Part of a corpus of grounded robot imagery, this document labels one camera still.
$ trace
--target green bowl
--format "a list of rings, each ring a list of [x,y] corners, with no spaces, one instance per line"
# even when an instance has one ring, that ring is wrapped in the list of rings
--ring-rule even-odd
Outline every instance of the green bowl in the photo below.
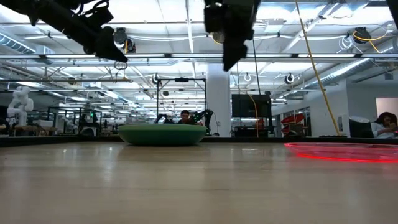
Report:
[[[186,124],[137,124],[119,127],[120,138],[138,146],[189,146],[200,142],[206,127]]]

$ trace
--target monitor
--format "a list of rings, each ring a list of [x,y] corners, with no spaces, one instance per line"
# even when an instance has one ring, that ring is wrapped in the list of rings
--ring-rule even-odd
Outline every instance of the monitor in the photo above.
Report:
[[[271,114],[271,99],[269,95],[252,95],[257,106],[257,116],[268,117]],[[247,94],[232,94],[232,117],[255,118],[254,103]]]

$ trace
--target red glowing circle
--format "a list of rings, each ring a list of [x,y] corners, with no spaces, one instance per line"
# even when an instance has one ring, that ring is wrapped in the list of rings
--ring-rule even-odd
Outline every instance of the red glowing circle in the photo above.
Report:
[[[300,157],[355,162],[398,162],[398,146],[355,143],[285,143]]]

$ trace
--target pillar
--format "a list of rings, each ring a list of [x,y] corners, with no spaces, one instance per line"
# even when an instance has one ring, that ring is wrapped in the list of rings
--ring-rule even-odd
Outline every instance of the pillar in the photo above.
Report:
[[[220,137],[229,137],[231,131],[230,73],[223,71],[222,64],[209,64],[207,70],[208,109],[216,114],[211,118],[210,129],[212,133],[218,132]]]

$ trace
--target woman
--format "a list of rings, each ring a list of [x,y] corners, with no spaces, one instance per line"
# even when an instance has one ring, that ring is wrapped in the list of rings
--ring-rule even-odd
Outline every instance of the woman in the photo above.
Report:
[[[394,138],[397,127],[397,116],[384,112],[379,118],[371,123],[373,136],[379,139]]]

